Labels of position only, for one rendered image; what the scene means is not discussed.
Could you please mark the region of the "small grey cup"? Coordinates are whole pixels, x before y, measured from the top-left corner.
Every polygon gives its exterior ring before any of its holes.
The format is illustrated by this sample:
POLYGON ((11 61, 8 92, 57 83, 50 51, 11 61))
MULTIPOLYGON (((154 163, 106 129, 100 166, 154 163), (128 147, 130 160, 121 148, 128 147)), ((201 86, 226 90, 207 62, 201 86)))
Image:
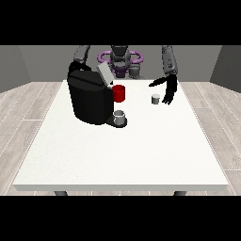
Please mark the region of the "small grey cup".
POLYGON ((125 122, 125 114, 122 110, 116 110, 113 113, 114 123, 117 125, 122 125, 125 122))

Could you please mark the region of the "black coffee machine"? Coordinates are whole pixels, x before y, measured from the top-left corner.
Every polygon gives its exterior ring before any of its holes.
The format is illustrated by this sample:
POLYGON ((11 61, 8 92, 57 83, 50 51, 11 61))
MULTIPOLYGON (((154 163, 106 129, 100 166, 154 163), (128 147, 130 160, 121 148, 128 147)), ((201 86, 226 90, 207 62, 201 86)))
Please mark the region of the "black coffee machine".
POLYGON ((68 86, 76 118, 95 125, 109 124, 116 128, 127 125, 114 123, 113 87, 108 87, 98 72, 74 71, 69 74, 68 86))

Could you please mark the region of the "pale grey machine lid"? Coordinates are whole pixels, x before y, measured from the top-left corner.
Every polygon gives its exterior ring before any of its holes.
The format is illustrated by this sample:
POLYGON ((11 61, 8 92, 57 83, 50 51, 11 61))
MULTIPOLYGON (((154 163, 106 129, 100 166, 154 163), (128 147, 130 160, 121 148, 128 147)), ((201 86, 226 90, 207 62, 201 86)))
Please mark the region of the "pale grey machine lid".
POLYGON ((99 64, 96 67, 98 73, 102 76, 104 83, 109 86, 113 80, 114 80, 114 75, 112 74, 112 72, 110 71, 109 66, 107 65, 106 62, 103 62, 101 64, 99 64))

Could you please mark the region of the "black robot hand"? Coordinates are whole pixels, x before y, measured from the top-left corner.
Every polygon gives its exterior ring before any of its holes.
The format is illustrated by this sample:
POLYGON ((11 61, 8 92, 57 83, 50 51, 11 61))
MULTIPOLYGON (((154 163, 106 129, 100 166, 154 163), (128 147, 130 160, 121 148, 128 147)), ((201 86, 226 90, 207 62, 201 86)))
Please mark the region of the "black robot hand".
POLYGON ((91 67, 89 67, 88 65, 86 65, 85 63, 80 63, 77 61, 73 61, 70 66, 69 66, 69 72, 74 72, 74 71, 90 71, 91 67))
POLYGON ((168 76, 155 79, 150 83, 150 87, 152 88, 155 86, 162 85, 164 83, 166 83, 167 86, 166 86, 166 92, 165 92, 165 96, 163 99, 163 103, 171 104, 171 102, 173 101, 173 98, 174 98, 174 94, 177 91, 177 86, 178 86, 177 75, 169 74, 168 76))

